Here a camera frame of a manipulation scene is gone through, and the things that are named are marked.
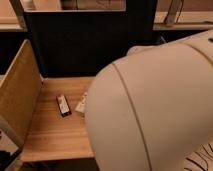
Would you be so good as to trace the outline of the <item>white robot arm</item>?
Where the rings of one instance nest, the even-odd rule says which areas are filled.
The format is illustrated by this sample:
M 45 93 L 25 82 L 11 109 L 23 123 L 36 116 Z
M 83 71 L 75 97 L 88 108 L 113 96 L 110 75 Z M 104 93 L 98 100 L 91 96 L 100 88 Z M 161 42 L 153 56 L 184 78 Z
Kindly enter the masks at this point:
M 100 171 L 213 171 L 213 30 L 106 66 L 85 121 Z

